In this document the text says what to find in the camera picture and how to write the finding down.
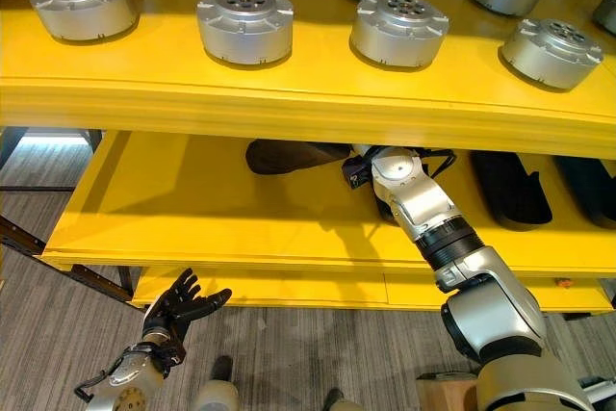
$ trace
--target white light strip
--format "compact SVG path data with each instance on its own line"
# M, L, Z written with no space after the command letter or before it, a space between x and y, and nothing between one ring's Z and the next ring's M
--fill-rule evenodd
M88 142L83 137L40 137L37 135L26 135L23 139L21 139L22 144L29 145L44 145L44 144L52 144L52 145L60 145L60 146L68 146L68 145L78 145L78 144L88 144Z

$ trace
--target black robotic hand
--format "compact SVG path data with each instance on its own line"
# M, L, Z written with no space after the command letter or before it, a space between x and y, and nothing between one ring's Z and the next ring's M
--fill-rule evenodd
M186 269L150 306L143 320L142 337L152 348L152 353L167 376L170 368L182 364L186 351L182 343L191 321L207 317L222 307L231 297L230 289L207 297L196 296L201 287L192 269ZM147 342L148 338L159 335L164 340L158 345Z

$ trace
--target silver robot arm segment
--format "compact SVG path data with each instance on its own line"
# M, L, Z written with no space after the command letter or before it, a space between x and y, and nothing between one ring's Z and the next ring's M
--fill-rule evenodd
M371 149L354 145L365 156ZM484 245L407 148L372 151L372 186L418 247L444 293L443 322L458 350L483 365L479 411L592 411L579 384L546 349L534 296Z

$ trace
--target metal frame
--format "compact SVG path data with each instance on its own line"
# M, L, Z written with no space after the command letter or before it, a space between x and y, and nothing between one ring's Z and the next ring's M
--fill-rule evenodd
M9 160L19 141L23 138L27 127L6 127L0 137L0 168ZM82 134L88 141L92 152L96 150L101 142L102 134L100 130L83 131ZM63 192L71 193L75 189L72 187L10 187L2 186L0 191L4 192ZM12 250L19 252L24 257L43 265L44 267L53 270L63 276L66 276L74 281L77 281L91 289L94 289L100 294L104 294L120 302L129 302L133 299L135 292L133 281L130 275L129 267L117 267L120 284L98 274L96 271L90 270L83 265L73 265L69 271L62 271L43 262L37 256L41 255L45 250L47 243L44 240L37 238L35 235L27 232L19 225L4 218L0 215L0 243Z

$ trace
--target wire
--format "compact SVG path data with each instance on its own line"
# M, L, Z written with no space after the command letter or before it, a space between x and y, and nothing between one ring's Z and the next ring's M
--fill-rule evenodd
M445 161L441 163L434 173L430 175L430 178L436 178L437 175L442 173L447 168L451 167L453 163L457 160L457 155L451 149L429 149L429 148L411 148L414 149L419 155L420 158L441 158L445 157Z

